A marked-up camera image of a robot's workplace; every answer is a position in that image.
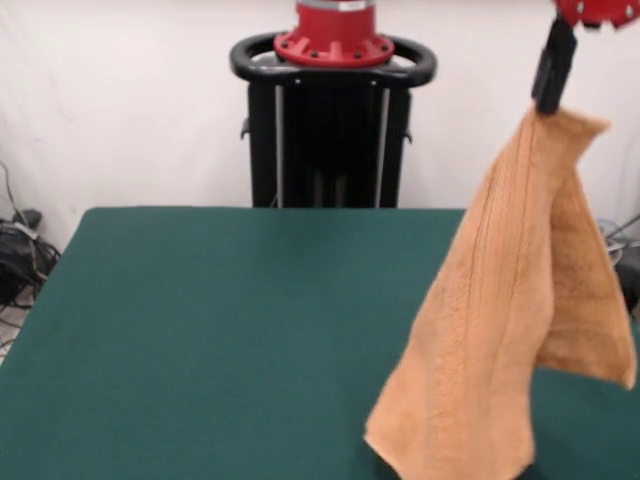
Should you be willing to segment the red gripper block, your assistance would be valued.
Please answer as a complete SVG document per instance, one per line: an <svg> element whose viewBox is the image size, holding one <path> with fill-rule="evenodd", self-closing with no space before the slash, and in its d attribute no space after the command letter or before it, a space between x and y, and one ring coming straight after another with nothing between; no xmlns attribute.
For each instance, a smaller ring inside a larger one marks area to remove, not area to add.
<svg viewBox="0 0 640 480"><path fill-rule="evenodd" d="M555 114L571 71L577 39L573 28L581 23L599 29L610 24L615 29L639 18L639 0L556 0L553 21L542 49L531 91L536 111Z"/></svg>

